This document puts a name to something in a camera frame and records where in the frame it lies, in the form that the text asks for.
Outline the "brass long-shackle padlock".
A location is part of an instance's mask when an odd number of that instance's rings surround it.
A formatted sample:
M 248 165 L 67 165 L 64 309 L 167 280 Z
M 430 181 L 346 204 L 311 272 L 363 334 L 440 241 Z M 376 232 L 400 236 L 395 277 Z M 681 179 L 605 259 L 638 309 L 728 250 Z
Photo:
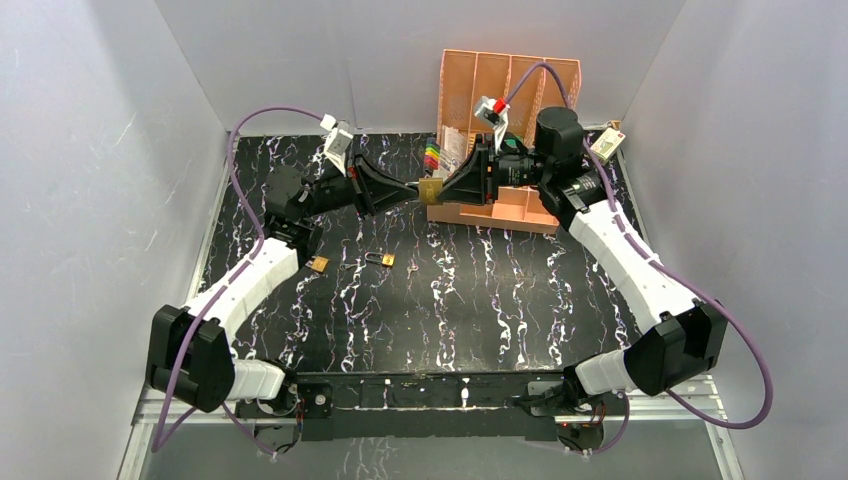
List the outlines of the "brass long-shackle padlock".
M 367 263 L 391 268 L 395 264 L 395 255 L 382 252 L 366 252 L 364 259 Z

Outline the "brass padlock with keys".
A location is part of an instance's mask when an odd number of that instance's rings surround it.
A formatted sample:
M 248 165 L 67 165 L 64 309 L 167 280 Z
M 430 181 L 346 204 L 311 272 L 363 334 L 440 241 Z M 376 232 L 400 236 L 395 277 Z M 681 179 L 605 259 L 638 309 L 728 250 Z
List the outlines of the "brass padlock with keys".
M 306 266 L 314 272 L 323 274 L 329 265 L 330 260 L 323 256 L 314 256 L 306 264 Z

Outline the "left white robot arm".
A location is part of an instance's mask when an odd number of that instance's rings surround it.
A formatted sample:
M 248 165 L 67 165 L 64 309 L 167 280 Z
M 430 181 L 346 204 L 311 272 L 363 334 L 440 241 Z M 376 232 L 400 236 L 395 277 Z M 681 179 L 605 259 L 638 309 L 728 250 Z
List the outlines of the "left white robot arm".
M 347 206 L 374 215 L 418 197 L 417 183 L 378 170 L 362 155 L 314 180 L 295 167 L 276 168 L 266 181 L 262 240 L 212 287 L 155 313 L 147 386 L 203 412 L 241 400 L 260 400 L 275 416 L 293 412 L 299 391 L 283 366 L 233 356 L 239 328 L 283 282 L 314 266 L 323 232 L 314 217 Z

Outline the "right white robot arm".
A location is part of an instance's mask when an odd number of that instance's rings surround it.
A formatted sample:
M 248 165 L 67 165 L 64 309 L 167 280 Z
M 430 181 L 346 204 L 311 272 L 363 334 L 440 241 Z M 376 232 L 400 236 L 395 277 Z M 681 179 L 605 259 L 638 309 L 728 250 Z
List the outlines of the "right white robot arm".
M 492 126 L 475 137 L 467 159 L 448 177 L 441 203 L 485 205 L 502 187 L 531 187 L 543 207 L 600 264 L 624 297 L 641 337 L 631 346 L 565 367 L 562 384 L 543 393 L 577 414 L 590 413 L 609 392 L 648 395 L 712 369 L 727 319 L 661 263 L 634 230 L 609 191 L 603 167 L 584 165 L 585 133 L 577 114 L 562 106 L 536 116 L 535 143 L 508 132 L 508 106 L 485 97 L 474 110 Z

